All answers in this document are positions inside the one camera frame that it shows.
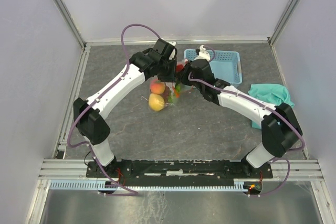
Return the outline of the orange peach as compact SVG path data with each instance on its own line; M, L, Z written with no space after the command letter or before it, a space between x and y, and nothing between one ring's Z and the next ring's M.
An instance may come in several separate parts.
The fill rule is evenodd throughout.
M154 93L154 94L159 94L159 95L163 94L165 91L165 88L166 88L165 83L159 80L154 80L150 84L150 91L151 93Z

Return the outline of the yellow pear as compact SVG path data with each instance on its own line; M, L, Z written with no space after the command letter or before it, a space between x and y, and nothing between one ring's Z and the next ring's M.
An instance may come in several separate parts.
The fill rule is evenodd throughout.
M159 94L151 93L148 99L149 107L153 111L161 111L165 107L165 101L163 97Z

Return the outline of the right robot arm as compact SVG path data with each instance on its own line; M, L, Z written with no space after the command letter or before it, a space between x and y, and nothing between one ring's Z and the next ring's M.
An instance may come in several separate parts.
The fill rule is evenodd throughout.
M194 86L205 100L234 110L260 126L261 143L244 157L241 164L241 172L246 177L258 174L264 163L296 151L294 145L297 142L301 143L301 149L305 147L302 129L290 105L262 102L215 78L207 60L197 59L178 67L176 80Z

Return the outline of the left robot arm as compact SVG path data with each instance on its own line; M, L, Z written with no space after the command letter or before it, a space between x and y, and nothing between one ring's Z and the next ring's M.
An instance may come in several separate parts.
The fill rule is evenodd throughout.
M176 64L176 42L158 39L153 47L133 54L121 72L96 94L74 101L73 127L85 138L103 176L110 177L116 171L106 118L126 95L148 79L158 77L163 82L173 82Z

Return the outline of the green grape bunch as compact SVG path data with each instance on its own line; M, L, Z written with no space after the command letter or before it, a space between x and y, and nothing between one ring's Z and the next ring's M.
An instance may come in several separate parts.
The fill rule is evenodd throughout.
M181 85L176 84L169 87L170 94L168 97L168 103L176 103L181 94Z

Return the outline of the clear zip top bag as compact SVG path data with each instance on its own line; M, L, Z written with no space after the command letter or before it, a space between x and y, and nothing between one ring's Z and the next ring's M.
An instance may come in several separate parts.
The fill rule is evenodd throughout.
M158 80L158 78L157 78L157 77L151 78L151 79L150 79L150 84L151 84L151 82L154 81L154 80ZM164 107L164 108L166 108L166 107L168 107L168 106L172 106L172 105L175 104L175 103L168 103L167 100L168 100L168 97L169 97L169 94L170 94L169 87L172 86L172 85L176 85L176 83L175 83L175 82L164 82L164 83L165 83L165 85L166 85L166 88L165 88L164 93L161 94L161 96L163 97L163 99L164 99L164 101L165 101L165 107ZM180 84L180 85L181 85L181 94L180 94L180 96L181 96L183 93L191 92L191 91L194 89L193 86L189 87L189 86L185 86L185 85L183 85L183 84Z

